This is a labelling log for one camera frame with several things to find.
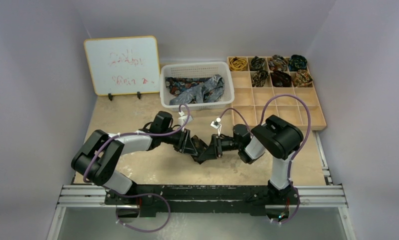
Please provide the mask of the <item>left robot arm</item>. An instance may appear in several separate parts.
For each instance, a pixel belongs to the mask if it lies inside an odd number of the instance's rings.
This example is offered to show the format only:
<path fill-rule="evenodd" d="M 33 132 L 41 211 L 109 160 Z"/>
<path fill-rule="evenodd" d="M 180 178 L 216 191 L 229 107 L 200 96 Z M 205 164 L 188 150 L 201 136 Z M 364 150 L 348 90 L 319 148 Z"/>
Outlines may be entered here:
<path fill-rule="evenodd" d="M 71 167 L 93 184 L 117 192 L 125 205 L 137 197 L 137 184 L 116 167 L 122 155 L 151 151 L 162 143 L 172 145 L 176 152 L 196 158 L 199 143 L 188 129 L 172 129 L 173 116 L 159 111 L 152 122 L 136 132 L 109 134 L 95 130 L 71 161 Z"/>

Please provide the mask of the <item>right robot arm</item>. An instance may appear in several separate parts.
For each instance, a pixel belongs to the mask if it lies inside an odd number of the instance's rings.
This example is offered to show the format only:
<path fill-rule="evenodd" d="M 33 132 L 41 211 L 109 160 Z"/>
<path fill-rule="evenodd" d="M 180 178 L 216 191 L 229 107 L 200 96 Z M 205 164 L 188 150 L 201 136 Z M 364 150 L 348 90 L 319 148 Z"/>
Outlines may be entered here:
<path fill-rule="evenodd" d="M 236 124 L 232 136 L 213 134 L 210 143 L 198 151 L 195 162 L 202 164 L 216 160 L 223 152 L 237 151 L 245 164 L 253 164 L 266 152 L 272 156 L 272 173 L 268 181 L 269 199 L 276 204 L 288 197 L 291 187 L 290 160 L 300 150 L 305 137 L 301 130 L 282 118 L 271 115 L 265 124 L 259 124 L 249 130 L 245 124 Z"/>

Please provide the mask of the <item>black floral tie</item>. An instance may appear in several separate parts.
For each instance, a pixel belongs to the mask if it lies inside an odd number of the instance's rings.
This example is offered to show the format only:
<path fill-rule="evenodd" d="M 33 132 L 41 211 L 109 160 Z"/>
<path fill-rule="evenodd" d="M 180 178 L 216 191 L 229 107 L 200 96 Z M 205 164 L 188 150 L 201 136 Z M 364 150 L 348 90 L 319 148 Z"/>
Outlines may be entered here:
<path fill-rule="evenodd" d="M 209 146 L 197 135 L 192 136 L 190 140 L 194 148 L 194 153 L 191 154 L 192 159 L 200 165 L 209 160 L 211 156 L 209 152 L 207 152 Z"/>

